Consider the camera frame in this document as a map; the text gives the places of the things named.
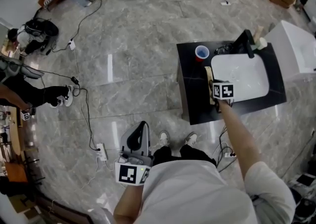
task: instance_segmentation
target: faucet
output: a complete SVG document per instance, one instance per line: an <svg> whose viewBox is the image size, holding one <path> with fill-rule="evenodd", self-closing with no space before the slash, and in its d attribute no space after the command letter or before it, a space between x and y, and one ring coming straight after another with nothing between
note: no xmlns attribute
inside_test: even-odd
<svg viewBox="0 0 316 224"><path fill-rule="evenodd" d="M240 46L246 50L250 59L254 58L254 53L251 49L251 45L254 45L255 41L253 40L252 34L249 30L244 30L243 33L236 39L236 41L232 44L232 50L230 53L239 52Z"/></svg>

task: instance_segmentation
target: white sneaker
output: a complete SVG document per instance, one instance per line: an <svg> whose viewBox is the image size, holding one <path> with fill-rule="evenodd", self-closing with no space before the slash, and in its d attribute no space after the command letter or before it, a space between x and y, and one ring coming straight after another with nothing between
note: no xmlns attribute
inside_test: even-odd
<svg viewBox="0 0 316 224"><path fill-rule="evenodd" d="M159 138L160 138L160 144L162 147L169 146L169 134L167 131L162 131L160 133Z"/></svg>
<svg viewBox="0 0 316 224"><path fill-rule="evenodd" d="M68 91L67 96L65 96L65 106L69 107L69 106L71 106L71 104L73 103L73 100L74 100L74 96L73 96L74 86L69 85L66 87L69 89L69 91Z"/></svg>
<svg viewBox="0 0 316 224"><path fill-rule="evenodd" d="M52 104L49 104L49 106L53 109L57 108L58 106L62 106L64 105L64 100L63 99L60 99L60 98L57 98L57 101L58 101L58 104L56 106L53 106Z"/></svg>
<svg viewBox="0 0 316 224"><path fill-rule="evenodd" d="M195 142L197 141L197 137L198 135L195 132L190 133L187 137L186 137L186 145L189 145L190 147L192 147Z"/></svg>

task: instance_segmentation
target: sleeve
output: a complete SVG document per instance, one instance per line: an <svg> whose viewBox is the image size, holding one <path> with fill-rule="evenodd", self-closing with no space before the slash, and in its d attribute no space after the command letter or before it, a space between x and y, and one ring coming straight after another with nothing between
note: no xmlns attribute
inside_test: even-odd
<svg viewBox="0 0 316 224"><path fill-rule="evenodd" d="M290 189L264 162L250 167L245 176L245 189L252 197L258 223L290 224L296 204Z"/></svg>
<svg viewBox="0 0 316 224"><path fill-rule="evenodd" d="M30 36L26 32L21 32L17 37L18 43L21 45L21 49L24 49L28 46L30 42Z"/></svg>

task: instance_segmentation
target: white sink basin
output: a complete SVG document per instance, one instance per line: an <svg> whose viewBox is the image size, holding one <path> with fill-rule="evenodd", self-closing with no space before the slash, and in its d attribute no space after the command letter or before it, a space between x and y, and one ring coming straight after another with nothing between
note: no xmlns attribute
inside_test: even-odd
<svg viewBox="0 0 316 224"><path fill-rule="evenodd" d="M273 46L284 81L316 73L316 40L312 34L282 20L265 39Z"/></svg>
<svg viewBox="0 0 316 224"><path fill-rule="evenodd" d="M265 96L269 92L266 68L260 56L216 55L211 60L214 79L234 83L234 102Z"/></svg>

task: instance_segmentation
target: backpack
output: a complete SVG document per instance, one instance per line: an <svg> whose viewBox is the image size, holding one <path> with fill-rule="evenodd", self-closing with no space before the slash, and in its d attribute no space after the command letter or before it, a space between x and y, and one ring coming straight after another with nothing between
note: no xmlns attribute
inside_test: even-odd
<svg viewBox="0 0 316 224"><path fill-rule="evenodd" d="M43 34L50 37L58 35L57 26L49 20L41 18L33 18L26 22L24 25L24 31L33 37L39 37Z"/></svg>

